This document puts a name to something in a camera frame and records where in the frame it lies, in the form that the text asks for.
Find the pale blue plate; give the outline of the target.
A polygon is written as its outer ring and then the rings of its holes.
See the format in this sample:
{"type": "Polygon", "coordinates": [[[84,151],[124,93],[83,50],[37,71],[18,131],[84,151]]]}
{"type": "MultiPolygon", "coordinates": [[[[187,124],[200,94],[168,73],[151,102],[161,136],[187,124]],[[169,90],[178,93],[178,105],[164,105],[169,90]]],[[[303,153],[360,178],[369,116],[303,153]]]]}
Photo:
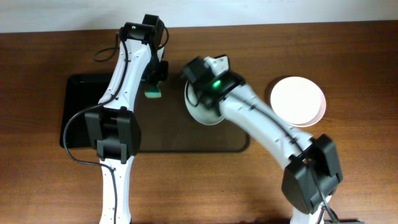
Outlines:
{"type": "Polygon", "coordinates": [[[211,126],[216,125],[224,120],[224,116],[218,115],[214,109],[206,109],[201,104],[195,106],[195,103],[198,100],[195,96],[195,92],[193,91],[193,87],[191,84],[189,84],[189,82],[186,82],[185,84],[184,98],[188,112],[197,122],[211,126]]]}

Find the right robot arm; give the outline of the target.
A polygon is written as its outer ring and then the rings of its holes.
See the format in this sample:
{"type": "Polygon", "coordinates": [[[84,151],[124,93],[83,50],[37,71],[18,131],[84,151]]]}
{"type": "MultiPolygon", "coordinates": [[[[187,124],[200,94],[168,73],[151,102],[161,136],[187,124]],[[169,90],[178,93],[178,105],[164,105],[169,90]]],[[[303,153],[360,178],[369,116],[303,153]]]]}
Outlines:
{"type": "Polygon", "coordinates": [[[293,206],[291,223],[341,223],[330,207],[343,180],[336,145],[326,134],[313,138],[279,118],[238,73],[227,55],[196,57],[182,68],[185,104],[197,122],[228,120],[268,150],[283,169],[282,193],[293,206]]]}

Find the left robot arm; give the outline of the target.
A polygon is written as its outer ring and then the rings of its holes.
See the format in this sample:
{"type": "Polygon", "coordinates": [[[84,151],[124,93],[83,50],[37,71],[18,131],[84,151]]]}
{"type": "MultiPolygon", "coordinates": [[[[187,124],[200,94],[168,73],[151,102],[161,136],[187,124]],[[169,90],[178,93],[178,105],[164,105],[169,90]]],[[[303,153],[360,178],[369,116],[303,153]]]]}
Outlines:
{"type": "Polygon", "coordinates": [[[168,77],[163,60],[169,33],[159,16],[146,14],[140,24],[127,22],[118,34],[119,56],[111,81],[96,108],[85,112],[91,147],[103,175],[101,223],[130,223],[129,182],[141,145],[134,105],[141,83],[149,98],[161,96],[159,83],[168,77]]]}

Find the white plate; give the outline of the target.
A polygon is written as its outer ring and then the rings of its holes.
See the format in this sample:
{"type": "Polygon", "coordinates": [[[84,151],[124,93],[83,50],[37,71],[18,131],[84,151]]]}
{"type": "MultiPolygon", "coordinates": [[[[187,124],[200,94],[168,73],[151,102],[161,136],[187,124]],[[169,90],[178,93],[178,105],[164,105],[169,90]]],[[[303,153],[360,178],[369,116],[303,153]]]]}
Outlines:
{"type": "Polygon", "coordinates": [[[270,103],[276,115],[292,125],[299,120],[299,109],[306,103],[314,103],[320,93],[323,93],[321,88],[307,78],[287,77],[272,88],[270,103]]]}
{"type": "Polygon", "coordinates": [[[306,103],[303,108],[298,111],[298,121],[292,123],[296,127],[309,127],[318,123],[326,112],[326,98],[323,93],[319,94],[317,100],[306,103]]]}

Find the green yellow sponge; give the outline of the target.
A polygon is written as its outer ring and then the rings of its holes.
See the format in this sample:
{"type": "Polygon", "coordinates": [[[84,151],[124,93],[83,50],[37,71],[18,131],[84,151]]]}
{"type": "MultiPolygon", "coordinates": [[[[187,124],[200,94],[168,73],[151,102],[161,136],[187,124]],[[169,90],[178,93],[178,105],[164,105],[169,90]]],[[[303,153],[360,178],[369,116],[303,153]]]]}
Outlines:
{"type": "Polygon", "coordinates": [[[146,88],[144,90],[144,94],[146,98],[161,98],[161,90],[159,88],[160,82],[146,85],[146,88]]]}

